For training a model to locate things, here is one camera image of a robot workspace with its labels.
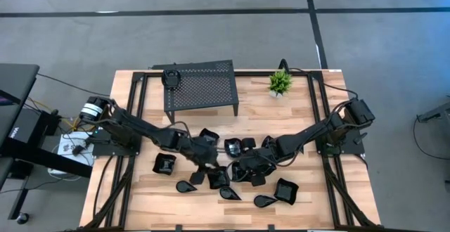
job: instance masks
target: black bowl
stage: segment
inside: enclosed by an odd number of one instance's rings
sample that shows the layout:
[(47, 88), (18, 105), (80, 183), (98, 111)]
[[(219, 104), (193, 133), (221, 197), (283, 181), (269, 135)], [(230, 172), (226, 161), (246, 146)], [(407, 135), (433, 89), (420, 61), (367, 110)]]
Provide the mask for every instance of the black bowl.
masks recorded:
[(159, 174), (171, 175), (174, 171), (176, 156), (158, 153), (153, 171)]
[(276, 183), (276, 190), (274, 197), (277, 200), (281, 200), (291, 205), (294, 205), (295, 199), (297, 198), (297, 190), (298, 190), (297, 184), (289, 182), (284, 179), (279, 179), (278, 182)]
[(210, 181), (210, 189), (219, 189), (224, 186), (230, 186), (228, 177), (225, 176), (225, 166), (220, 166), (216, 169), (211, 169), (208, 174), (208, 180)]

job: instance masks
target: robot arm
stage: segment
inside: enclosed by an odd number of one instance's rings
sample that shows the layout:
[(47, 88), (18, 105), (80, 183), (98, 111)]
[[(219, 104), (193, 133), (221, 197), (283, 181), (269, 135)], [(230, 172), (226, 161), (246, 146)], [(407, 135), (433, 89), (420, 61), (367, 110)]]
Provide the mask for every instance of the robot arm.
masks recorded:
[[(341, 117), (339, 112), (343, 108), (345, 116)], [(336, 107), (326, 119), (307, 129), (271, 139), (265, 147), (246, 152), (238, 160), (239, 167), (249, 175), (261, 175), (264, 173), (262, 170), (268, 165), (276, 166), (281, 162), (295, 159), (299, 152), (303, 152), (305, 144), (319, 138), (323, 138), (329, 146), (340, 146), (348, 131), (368, 127), (374, 119), (366, 103), (353, 98)]]
[(195, 140), (187, 131), (170, 127), (159, 128), (131, 115), (109, 98), (92, 96), (79, 115), (82, 122), (102, 127), (111, 134), (111, 141), (130, 148), (135, 138), (145, 136), (162, 150), (181, 153), (201, 167), (217, 166), (217, 149), (206, 138)]

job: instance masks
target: black metal table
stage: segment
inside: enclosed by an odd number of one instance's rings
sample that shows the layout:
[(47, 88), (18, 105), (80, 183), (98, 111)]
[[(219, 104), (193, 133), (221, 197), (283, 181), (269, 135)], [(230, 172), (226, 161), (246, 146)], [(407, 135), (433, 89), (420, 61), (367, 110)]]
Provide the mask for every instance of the black metal table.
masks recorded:
[(181, 81), (177, 88), (164, 90), (164, 111), (171, 123), (175, 111), (233, 105), (238, 116), (239, 97), (232, 60), (207, 63), (156, 65), (154, 70), (178, 70)]

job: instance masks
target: table leg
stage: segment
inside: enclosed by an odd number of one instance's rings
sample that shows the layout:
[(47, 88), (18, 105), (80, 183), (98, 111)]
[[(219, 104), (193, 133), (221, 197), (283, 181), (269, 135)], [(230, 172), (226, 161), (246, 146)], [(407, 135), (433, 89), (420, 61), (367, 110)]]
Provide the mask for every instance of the table leg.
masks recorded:
[(167, 117), (170, 120), (170, 123), (175, 123), (175, 112), (166, 112)]
[(57, 169), (62, 172), (71, 173), (77, 176), (90, 178), (92, 167), (81, 162), (71, 160), (62, 155), (29, 146), (27, 143), (6, 137), (3, 144), (2, 155), (43, 165), (48, 168)]
[(238, 116), (238, 112), (239, 112), (239, 104), (234, 104), (233, 105), (233, 111), (234, 111), (234, 116)]

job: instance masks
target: wooden tabletop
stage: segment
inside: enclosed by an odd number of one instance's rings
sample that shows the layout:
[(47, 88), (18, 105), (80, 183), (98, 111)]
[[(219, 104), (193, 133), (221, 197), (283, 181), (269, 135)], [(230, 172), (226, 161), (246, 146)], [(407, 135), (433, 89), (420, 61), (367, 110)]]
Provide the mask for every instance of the wooden tabletop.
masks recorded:
[[(129, 70), (117, 71), (112, 85), (111, 97), (123, 108), (127, 106), (132, 73)], [(325, 83), (345, 88), (340, 70), (324, 70), (323, 77)], [(236, 77), (236, 84), (240, 101), (239, 116), (233, 116), (232, 106), (224, 106), (179, 111), (176, 112), (176, 121), (185, 121), (193, 136), (197, 136), (204, 127), (218, 133), (221, 137), (219, 143), (222, 145), (225, 138), (233, 137), (254, 137), (257, 145), (260, 145), (267, 135), (277, 137), (294, 134), (315, 123), (305, 77), (293, 77), (291, 90), (280, 99), (269, 96), (268, 77)], [(134, 114), (139, 91), (138, 86)], [(317, 84), (316, 92), (320, 98)], [(327, 87), (326, 92), (331, 108), (348, 99), (344, 91)], [(143, 119), (159, 127), (170, 124), (163, 108), (161, 79), (149, 78)], [(141, 154), (134, 167), (126, 229), (174, 230), (176, 224), (183, 225), (184, 229), (267, 229), (268, 224), (275, 225), (277, 229), (333, 228), (323, 166), (314, 142), (304, 147), (304, 154), (300, 154), (294, 164), (277, 168), (266, 178), (267, 183), (263, 186), (252, 187), (247, 182), (231, 183), (232, 189), (243, 201), (222, 199), (218, 190), (209, 189), (207, 178), (201, 186), (195, 186), (198, 191), (178, 193), (175, 189), (177, 181), (188, 181), (197, 167), (182, 155), (175, 154), (177, 159), (174, 173), (171, 176), (156, 174), (152, 172), (152, 168), (158, 153), (164, 152), (149, 139), (143, 138)], [(80, 226), (92, 220), (98, 181), (107, 159), (100, 157), (95, 161)], [(379, 224), (366, 166), (353, 155), (341, 155), (341, 159), (349, 194), (367, 217)], [(219, 154), (218, 161), (220, 165), (230, 163), (225, 154)], [(106, 169), (98, 197), (98, 210), (110, 194), (114, 168), (115, 158)], [(279, 178), (295, 182), (299, 186), (296, 203), (291, 206), (285, 202), (276, 202), (265, 208), (255, 207), (253, 198), (259, 194), (273, 196)], [(336, 196), (340, 221), (345, 224), (342, 200), (337, 192)], [(121, 199), (120, 195), (116, 202), (118, 205), (113, 225), (118, 224)]]

